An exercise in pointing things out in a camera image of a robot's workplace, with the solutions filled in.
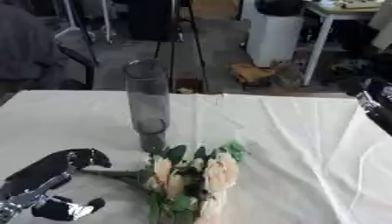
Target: person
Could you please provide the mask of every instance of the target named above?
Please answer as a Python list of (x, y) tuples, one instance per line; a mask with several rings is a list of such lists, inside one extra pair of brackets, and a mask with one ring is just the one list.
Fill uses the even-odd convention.
[(53, 34), (26, 10), (0, 2), (0, 88), (58, 89), (67, 56)]

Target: peach rose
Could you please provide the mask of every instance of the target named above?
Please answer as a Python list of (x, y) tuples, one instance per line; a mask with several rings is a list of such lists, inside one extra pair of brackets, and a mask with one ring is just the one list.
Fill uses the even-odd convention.
[(160, 184), (166, 185), (171, 168), (172, 162), (168, 158), (158, 157), (154, 160), (154, 172)]
[(184, 178), (181, 175), (176, 174), (174, 171), (170, 177), (166, 187), (167, 198), (174, 199), (183, 193), (185, 187)]
[(217, 193), (233, 186), (238, 179), (237, 162), (227, 152), (218, 153), (216, 159), (209, 159), (204, 171), (205, 188)]
[(200, 217), (195, 224), (220, 224), (221, 212), (227, 201), (226, 191), (213, 193), (212, 197), (201, 203)]

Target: table leg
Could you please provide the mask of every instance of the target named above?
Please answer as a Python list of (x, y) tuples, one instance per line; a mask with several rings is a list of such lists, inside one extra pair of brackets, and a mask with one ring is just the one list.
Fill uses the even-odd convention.
[(311, 58), (309, 59), (308, 65), (306, 66), (306, 71), (304, 73), (304, 85), (307, 86), (311, 82), (316, 65), (319, 62), (320, 54), (323, 52), (324, 45), (326, 44), (326, 39), (328, 38), (329, 31), (333, 25), (334, 17), (329, 15), (325, 18), (323, 25), (321, 26), (320, 33), (318, 34), (316, 44), (311, 52)]
[(110, 19), (108, 13), (108, 0), (101, 0), (102, 3), (102, 10), (103, 10), (103, 19), (105, 20), (105, 31), (106, 31), (106, 41), (109, 44), (112, 44), (111, 39), (111, 26), (110, 26)]

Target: bag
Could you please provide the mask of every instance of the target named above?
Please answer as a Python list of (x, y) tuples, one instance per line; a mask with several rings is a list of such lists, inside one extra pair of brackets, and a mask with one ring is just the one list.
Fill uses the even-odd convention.
[(265, 15), (291, 17), (298, 15), (305, 2), (303, 0), (256, 0), (255, 7)]

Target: desk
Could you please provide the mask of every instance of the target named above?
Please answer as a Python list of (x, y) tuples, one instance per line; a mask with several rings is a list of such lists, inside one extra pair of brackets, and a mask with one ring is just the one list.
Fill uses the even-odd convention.
[(333, 25), (333, 21), (370, 19), (375, 12), (379, 10), (379, 8), (343, 10), (339, 6), (335, 5), (335, 3), (331, 0), (322, 0), (319, 3), (307, 3), (306, 9), (315, 12), (324, 19), (304, 73), (304, 85), (307, 86), (311, 82), (314, 70), (316, 69), (316, 65), (319, 61), (319, 56), (323, 51), (326, 39)]
[[(250, 155), (228, 191), (222, 224), (392, 223), (392, 138), (356, 100), (171, 95), (170, 145), (212, 149), (233, 139)], [(124, 92), (26, 91), (0, 108), (0, 179), (54, 151), (83, 147), (104, 151), (114, 169), (143, 166)], [(75, 224), (148, 223), (146, 199), (111, 179), (76, 175), (56, 194), (107, 201)], [(28, 211), (14, 222), (58, 223)]]

